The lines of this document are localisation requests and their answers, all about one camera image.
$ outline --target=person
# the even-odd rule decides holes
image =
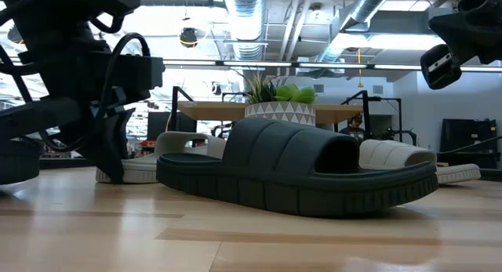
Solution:
[[[347,128],[340,130],[340,133],[353,136],[359,143],[364,140],[364,129],[360,128],[362,123],[362,116],[357,115],[351,118],[351,123]]]

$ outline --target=table top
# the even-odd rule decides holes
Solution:
[[[41,171],[0,188],[0,267],[19,271],[498,272],[502,183],[442,187],[354,219],[198,198],[160,184]]]
[[[313,104],[316,122],[336,124],[362,113],[362,106]],[[194,120],[239,121],[244,118],[248,103],[178,102],[178,109]]]

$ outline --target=white planter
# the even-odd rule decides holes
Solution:
[[[277,119],[315,126],[315,107],[291,102],[257,103],[246,107],[245,117]]]

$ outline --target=potted plant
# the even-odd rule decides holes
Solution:
[[[290,121],[315,126],[315,91],[312,87],[298,89],[296,85],[279,85],[275,78],[254,74],[252,81],[241,76],[249,86],[250,105],[245,110],[247,118],[260,117]]]

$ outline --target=white slide sandal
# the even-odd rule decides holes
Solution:
[[[205,140],[203,147],[186,147],[191,140]],[[222,158],[226,141],[214,136],[191,132],[164,132],[157,138],[155,152],[142,158],[122,160],[124,183],[157,183],[157,159],[161,154],[187,153],[203,154],[213,158]],[[111,183],[101,170],[96,170],[96,181]]]
[[[395,141],[366,140],[360,148],[359,164],[364,169],[396,169],[424,161],[437,163],[433,151]],[[474,164],[438,167],[439,184],[460,183],[481,178]]]

